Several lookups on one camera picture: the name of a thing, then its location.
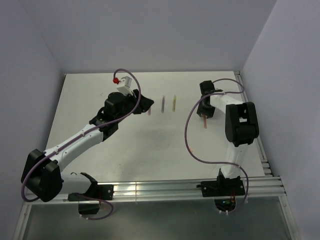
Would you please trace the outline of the orange highlighter pen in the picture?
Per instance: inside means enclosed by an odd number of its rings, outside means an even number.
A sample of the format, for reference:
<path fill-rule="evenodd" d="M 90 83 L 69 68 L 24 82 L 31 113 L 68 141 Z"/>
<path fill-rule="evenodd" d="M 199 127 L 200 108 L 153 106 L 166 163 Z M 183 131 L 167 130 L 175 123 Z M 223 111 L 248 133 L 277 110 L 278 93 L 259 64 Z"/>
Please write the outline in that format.
<path fill-rule="evenodd" d="M 207 116 L 206 115 L 203 115 L 203 126 L 204 126 L 204 129 L 207 129 Z"/>

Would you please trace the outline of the purple highlighter pen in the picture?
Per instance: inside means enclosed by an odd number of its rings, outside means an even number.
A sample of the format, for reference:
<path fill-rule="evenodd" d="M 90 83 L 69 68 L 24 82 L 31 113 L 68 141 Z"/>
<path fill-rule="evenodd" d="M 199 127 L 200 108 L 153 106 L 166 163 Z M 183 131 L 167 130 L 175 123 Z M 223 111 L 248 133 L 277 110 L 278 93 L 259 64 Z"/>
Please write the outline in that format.
<path fill-rule="evenodd" d="M 165 100 L 166 100 L 166 96 L 163 95 L 161 98 L 161 113 L 162 114 L 165 112 Z"/>

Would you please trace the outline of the yellow highlighter pen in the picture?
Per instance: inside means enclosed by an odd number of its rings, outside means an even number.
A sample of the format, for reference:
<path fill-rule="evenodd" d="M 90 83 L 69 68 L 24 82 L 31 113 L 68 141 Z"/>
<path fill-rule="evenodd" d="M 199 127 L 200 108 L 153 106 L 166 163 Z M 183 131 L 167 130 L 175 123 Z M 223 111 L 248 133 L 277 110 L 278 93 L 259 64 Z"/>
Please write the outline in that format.
<path fill-rule="evenodd" d="M 172 99 L 172 112 L 176 111 L 176 101 L 177 101 L 177 96 L 174 94 Z"/>

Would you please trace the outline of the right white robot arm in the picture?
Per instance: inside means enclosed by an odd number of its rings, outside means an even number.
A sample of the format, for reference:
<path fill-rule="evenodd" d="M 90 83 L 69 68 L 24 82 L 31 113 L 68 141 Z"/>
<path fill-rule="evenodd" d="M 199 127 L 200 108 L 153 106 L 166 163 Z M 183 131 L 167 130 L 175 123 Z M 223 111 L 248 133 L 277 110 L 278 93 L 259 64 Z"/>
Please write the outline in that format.
<path fill-rule="evenodd" d="M 259 136 L 259 124 L 256 107 L 253 102 L 237 100 L 221 89 L 216 89 L 210 80 L 199 84 L 201 96 L 204 98 L 198 105 L 197 115 L 210 119 L 218 109 L 225 115 L 224 132 L 228 140 L 225 157 L 219 174 L 224 178 L 216 183 L 217 191 L 222 195 L 229 194 L 233 188 L 233 179 L 240 176 L 245 154 L 254 140 Z"/>

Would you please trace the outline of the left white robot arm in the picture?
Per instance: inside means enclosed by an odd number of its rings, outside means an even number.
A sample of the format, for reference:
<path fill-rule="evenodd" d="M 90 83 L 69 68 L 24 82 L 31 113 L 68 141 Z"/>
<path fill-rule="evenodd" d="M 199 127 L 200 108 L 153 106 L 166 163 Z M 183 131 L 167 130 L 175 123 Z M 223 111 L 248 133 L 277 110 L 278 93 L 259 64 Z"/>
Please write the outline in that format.
<path fill-rule="evenodd" d="M 91 200 L 98 193 L 98 181 L 85 172 L 64 174 L 64 169 L 91 147 L 108 139 L 119 128 L 119 122 L 131 114 L 147 112 L 154 101 L 135 89 L 124 95 L 112 92 L 89 123 L 77 134 L 55 147 L 31 151 L 21 176 L 21 196 L 29 202 L 25 189 L 37 200 L 49 202 L 59 194 L 71 194 Z"/>

